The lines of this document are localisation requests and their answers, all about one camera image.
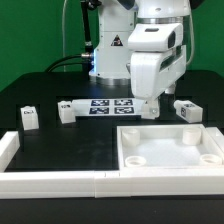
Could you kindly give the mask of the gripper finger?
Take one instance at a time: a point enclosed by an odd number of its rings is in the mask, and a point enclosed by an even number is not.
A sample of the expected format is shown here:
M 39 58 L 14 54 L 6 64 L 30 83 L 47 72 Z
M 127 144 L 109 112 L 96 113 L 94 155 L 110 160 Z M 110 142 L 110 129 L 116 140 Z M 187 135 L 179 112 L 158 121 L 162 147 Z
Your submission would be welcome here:
M 148 100 L 148 107 L 149 107 L 149 111 L 152 114 L 157 114 L 160 112 L 160 103 L 159 103 L 159 99 L 156 98 L 155 100 L 149 99 Z

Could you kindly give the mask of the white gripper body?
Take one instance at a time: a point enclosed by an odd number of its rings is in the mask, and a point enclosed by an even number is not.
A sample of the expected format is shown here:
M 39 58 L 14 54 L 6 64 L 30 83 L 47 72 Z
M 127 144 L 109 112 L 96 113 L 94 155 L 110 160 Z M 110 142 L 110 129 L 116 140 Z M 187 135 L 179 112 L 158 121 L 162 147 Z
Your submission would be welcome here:
M 183 25 L 137 24 L 128 38 L 131 89 L 136 98 L 156 99 L 186 70 Z

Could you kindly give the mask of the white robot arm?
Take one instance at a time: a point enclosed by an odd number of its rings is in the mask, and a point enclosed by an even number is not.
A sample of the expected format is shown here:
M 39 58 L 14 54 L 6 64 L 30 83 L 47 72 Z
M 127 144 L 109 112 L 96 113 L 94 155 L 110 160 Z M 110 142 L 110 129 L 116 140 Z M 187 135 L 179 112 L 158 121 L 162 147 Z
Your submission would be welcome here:
M 193 59 L 191 11 L 205 0 L 100 0 L 99 44 L 93 52 L 94 82 L 131 86 L 143 101 L 141 116 L 159 116 L 159 97 Z

